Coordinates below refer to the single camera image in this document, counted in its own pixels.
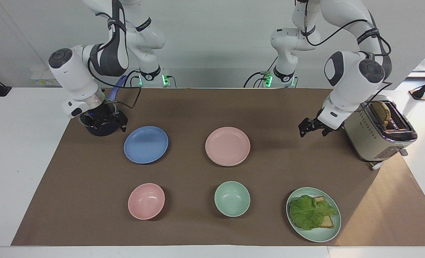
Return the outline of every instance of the pink plate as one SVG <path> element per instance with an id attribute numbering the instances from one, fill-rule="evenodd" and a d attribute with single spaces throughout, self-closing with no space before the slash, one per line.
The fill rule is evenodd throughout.
<path id="1" fill-rule="evenodd" d="M 231 167 L 243 162 L 250 152 L 247 135 L 234 127 L 222 127 L 206 140 L 206 153 L 215 163 Z"/>
<path id="2" fill-rule="evenodd" d="M 128 209 L 137 219 L 152 219 L 158 215 L 165 205 L 165 193 L 154 183 L 137 186 L 128 199 Z"/>

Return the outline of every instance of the blue plate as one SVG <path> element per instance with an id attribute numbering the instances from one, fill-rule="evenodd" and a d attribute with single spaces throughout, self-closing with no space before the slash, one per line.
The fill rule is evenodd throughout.
<path id="1" fill-rule="evenodd" d="M 126 157 L 134 163 L 152 163 L 168 149 L 168 135 L 155 126 L 145 126 L 132 132 L 123 146 Z"/>

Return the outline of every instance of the toast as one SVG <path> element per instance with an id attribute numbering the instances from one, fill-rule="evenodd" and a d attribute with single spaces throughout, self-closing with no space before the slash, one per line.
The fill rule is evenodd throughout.
<path id="1" fill-rule="evenodd" d="M 378 116 L 380 123 L 386 127 L 391 120 L 391 111 L 388 106 L 381 101 L 373 101 L 371 107 L 375 114 Z"/>
<path id="2" fill-rule="evenodd" d="M 325 200 L 326 198 L 324 198 L 324 196 L 314 197 L 315 202 L 325 201 Z M 334 228 L 334 224 L 332 223 L 332 219 L 330 218 L 330 216 L 324 216 L 324 220 L 322 221 L 321 225 L 319 225 L 319 227 L 324 229 Z"/>

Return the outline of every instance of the silver toaster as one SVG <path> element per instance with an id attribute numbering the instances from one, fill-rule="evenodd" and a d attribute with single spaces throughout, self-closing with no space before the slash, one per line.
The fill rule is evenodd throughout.
<path id="1" fill-rule="evenodd" d="M 345 121 L 344 129 L 349 139 L 360 158 L 368 162 L 382 162 L 397 153 L 406 156 L 405 148 L 417 140 L 417 133 L 386 96 L 378 95 L 375 100 L 388 106 L 390 122 L 383 126 L 373 109 L 362 103 L 359 111 Z"/>

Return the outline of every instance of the lettuce leaf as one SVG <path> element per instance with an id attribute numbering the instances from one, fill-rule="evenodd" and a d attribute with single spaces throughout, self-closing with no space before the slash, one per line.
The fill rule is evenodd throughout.
<path id="1" fill-rule="evenodd" d="M 318 228 L 324 216 L 332 216 L 337 211 L 326 201 L 316 202 L 308 195 L 291 201 L 291 217 L 294 224 L 304 230 Z"/>

